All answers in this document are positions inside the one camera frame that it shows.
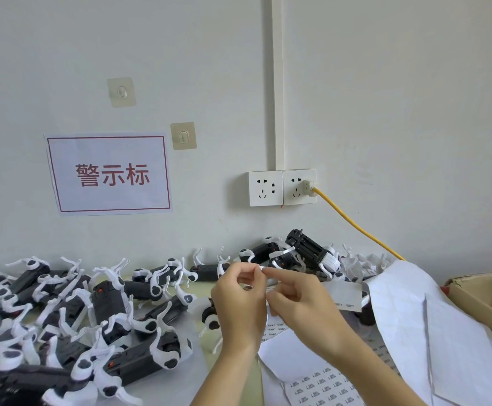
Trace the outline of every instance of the hand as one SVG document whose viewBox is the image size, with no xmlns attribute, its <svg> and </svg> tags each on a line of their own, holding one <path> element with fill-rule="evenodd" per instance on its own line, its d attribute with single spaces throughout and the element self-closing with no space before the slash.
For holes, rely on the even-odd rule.
<svg viewBox="0 0 492 406">
<path fill-rule="evenodd" d="M 280 281 L 267 292 L 272 315 L 279 315 L 311 351 L 338 361 L 362 344 L 315 275 L 263 268 L 269 279 Z"/>
<path fill-rule="evenodd" d="M 266 290 L 267 278 L 257 264 L 235 262 L 217 281 L 210 294 L 222 329 L 222 350 L 259 350 L 267 324 Z"/>
</svg>

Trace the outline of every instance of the cardboard box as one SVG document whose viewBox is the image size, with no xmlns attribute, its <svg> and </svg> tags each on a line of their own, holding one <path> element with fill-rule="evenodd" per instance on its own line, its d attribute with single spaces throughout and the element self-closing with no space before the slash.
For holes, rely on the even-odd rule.
<svg viewBox="0 0 492 406">
<path fill-rule="evenodd" d="M 456 306 L 492 330 L 492 273 L 453 278 L 445 285 Z"/>
</svg>

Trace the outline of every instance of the wall socket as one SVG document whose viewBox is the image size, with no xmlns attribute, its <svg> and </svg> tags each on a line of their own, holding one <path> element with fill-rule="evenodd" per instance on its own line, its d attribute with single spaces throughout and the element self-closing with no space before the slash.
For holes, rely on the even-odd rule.
<svg viewBox="0 0 492 406">
<path fill-rule="evenodd" d="M 315 169 L 283 171 L 282 179 L 284 205 L 313 204 L 317 202 L 317 197 L 310 197 L 304 191 L 304 180 L 316 182 L 317 172 Z"/>
<path fill-rule="evenodd" d="M 248 173 L 250 206 L 282 205 L 282 171 Z"/>
</svg>

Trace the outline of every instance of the table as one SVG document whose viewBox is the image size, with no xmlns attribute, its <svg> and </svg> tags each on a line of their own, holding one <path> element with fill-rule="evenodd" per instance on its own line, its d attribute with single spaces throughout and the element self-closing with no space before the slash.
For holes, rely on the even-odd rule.
<svg viewBox="0 0 492 406">
<path fill-rule="evenodd" d="M 184 291 L 193 293 L 198 298 L 203 296 L 210 296 L 210 290 L 215 285 L 215 282 L 190 282 L 190 288 L 186 289 L 185 285 L 182 285 Z M 201 331 L 203 324 L 199 321 L 197 324 L 197 330 Z M 203 348 L 203 354 L 207 361 L 207 366 L 212 368 L 220 350 L 215 355 L 212 354 L 212 349 L 221 337 L 219 330 L 207 331 L 201 338 L 201 346 Z M 263 406 L 263 386 L 261 384 L 261 368 L 256 361 L 252 362 L 250 375 L 244 386 L 242 392 L 241 406 Z"/>
</svg>

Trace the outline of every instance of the right hand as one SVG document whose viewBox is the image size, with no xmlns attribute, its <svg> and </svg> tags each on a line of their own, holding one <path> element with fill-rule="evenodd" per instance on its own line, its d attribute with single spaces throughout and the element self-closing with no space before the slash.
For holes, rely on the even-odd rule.
<svg viewBox="0 0 492 406">
<path fill-rule="evenodd" d="M 270 313 L 279 315 L 312 352 L 337 362 L 362 343 L 315 275 L 271 267 L 263 273 L 279 281 L 267 292 Z"/>
</svg>

